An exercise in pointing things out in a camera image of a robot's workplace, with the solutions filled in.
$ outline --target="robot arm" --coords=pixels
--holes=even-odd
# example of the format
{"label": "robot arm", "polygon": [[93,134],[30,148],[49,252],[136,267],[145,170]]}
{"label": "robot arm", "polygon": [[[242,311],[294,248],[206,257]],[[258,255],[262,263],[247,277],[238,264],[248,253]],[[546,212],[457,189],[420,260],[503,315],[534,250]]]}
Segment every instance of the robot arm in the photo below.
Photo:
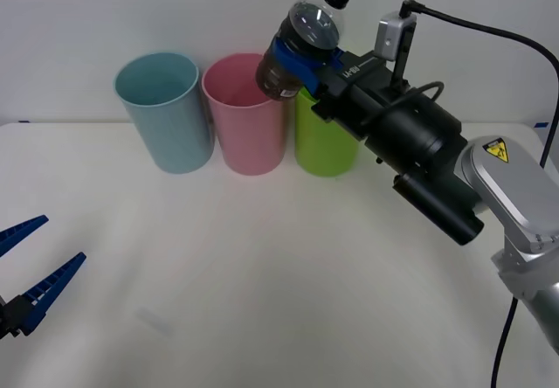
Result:
{"label": "robot arm", "polygon": [[493,263],[559,354],[559,189],[525,149],[505,137],[470,142],[456,174],[503,224],[505,246]]}
{"label": "robot arm", "polygon": [[[423,9],[409,0],[383,17],[374,50],[361,57],[336,48],[327,61],[313,60],[285,43],[281,30],[270,49],[319,100],[315,113],[364,141],[379,163],[397,172],[394,190],[454,241],[464,245],[481,232],[480,209],[495,214],[504,226],[505,244],[493,263],[559,354],[559,188],[512,139],[465,139],[461,123],[435,102],[442,83],[410,88],[404,69],[417,24],[411,12]],[[393,71],[387,60],[396,62]],[[435,97],[423,95],[434,87]]]}

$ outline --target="plastic bottle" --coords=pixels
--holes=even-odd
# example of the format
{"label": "plastic bottle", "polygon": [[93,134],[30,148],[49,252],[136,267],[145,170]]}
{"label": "plastic bottle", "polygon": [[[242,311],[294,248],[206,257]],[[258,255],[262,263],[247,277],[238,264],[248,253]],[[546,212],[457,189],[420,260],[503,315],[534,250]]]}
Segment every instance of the plastic bottle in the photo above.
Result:
{"label": "plastic bottle", "polygon": [[[349,0],[298,0],[281,23],[274,40],[308,59],[327,62],[343,33],[342,9]],[[274,100],[293,98],[303,86],[273,56],[270,45],[256,72],[264,94]]]}

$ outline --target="brown liquid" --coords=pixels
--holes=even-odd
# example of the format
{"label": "brown liquid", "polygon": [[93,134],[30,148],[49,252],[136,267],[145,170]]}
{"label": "brown liquid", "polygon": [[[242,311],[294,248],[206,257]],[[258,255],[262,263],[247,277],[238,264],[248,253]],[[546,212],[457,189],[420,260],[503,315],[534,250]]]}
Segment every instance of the brown liquid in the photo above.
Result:
{"label": "brown liquid", "polygon": [[291,100],[303,86],[276,61],[269,49],[256,70],[256,83],[266,96],[278,101]]}

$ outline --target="black cable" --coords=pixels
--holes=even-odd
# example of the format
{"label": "black cable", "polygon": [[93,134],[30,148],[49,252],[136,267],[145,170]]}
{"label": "black cable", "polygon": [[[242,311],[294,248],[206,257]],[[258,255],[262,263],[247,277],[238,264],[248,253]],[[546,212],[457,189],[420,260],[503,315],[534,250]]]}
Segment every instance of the black cable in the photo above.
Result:
{"label": "black cable", "polygon": [[503,357],[503,351],[505,351],[508,332],[513,325],[514,313],[516,312],[517,306],[518,299],[513,296],[513,300],[510,302],[510,309],[508,310],[505,326],[503,327],[503,331],[500,334],[499,346],[497,346],[497,352],[495,353],[495,360],[493,361],[493,371],[491,372],[491,388],[497,388],[497,377],[499,376],[500,359]]}
{"label": "black cable", "polygon": [[[437,10],[432,10],[431,8],[427,8],[422,3],[418,3],[414,0],[404,1],[404,3],[402,3],[402,8],[400,9],[400,17],[408,17],[412,12],[430,15],[431,17],[438,18],[450,24],[455,24],[460,27],[469,28],[470,30],[486,32],[487,34],[492,34],[498,37],[508,38],[510,40],[517,41],[518,43],[527,45],[528,47],[532,47],[534,50],[538,51],[543,57],[545,57],[549,61],[549,63],[551,63],[551,65],[555,68],[557,80],[559,81],[559,60],[557,60],[557,58],[554,56],[552,52],[550,52],[548,49],[546,49],[539,43],[536,43],[531,38],[527,38],[521,36],[520,34],[515,34],[513,32],[500,30],[498,28],[489,27],[487,25],[471,23],[470,21],[466,21],[464,19],[451,17],[450,15],[446,15],[442,12],[438,12]],[[549,152],[551,150],[551,144],[553,143],[553,139],[556,135],[558,123],[559,123],[559,95],[557,96],[556,111],[553,115],[551,126],[549,127],[548,138],[546,139],[545,145],[543,146],[542,158],[540,159],[540,166],[542,168],[545,167],[545,164],[548,161]],[[505,326],[503,327],[502,333],[500,335],[499,346],[497,347],[497,352],[495,353],[495,360],[493,362],[493,372],[491,376],[491,388],[497,388],[497,376],[499,375],[500,360],[502,358],[503,351],[505,349],[505,344],[507,343],[508,333],[510,331],[511,326],[513,325],[514,313],[516,312],[517,306],[518,306],[518,299],[513,297],[513,300],[511,301],[510,304],[510,309],[508,310],[508,316],[507,316],[507,320],[505,321]]]}
{"label": "black cable", "polygon": [[445,84],[441,81],[430,82],[429,84],[425,84],[419,88],[412,88],[410,91],[402,95],[401,97],[395,99],[392,103],[389,104],[387,108],[391,108],[397,106],[398,104],[402,104],[407,100],[412,99],[413,97],[424,93],[425,91],[429,91],[430,89],[437,88],[437,92],[431,97],[431,101],[436,101],[438,97],[443,93],[445,89]]}

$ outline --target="pink cup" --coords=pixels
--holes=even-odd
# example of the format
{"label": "pink cup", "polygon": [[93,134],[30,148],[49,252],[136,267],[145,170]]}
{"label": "pink cup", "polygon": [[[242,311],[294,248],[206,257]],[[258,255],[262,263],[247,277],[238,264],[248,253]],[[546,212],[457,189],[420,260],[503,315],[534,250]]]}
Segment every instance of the pink cup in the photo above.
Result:
{"label": "pink cup", "polygon": [[260,54],[233,54],[202,77],[225,163],[247,176],[270,172],[286,150],[281,102],[266,97],[254,80],[260,60]]}

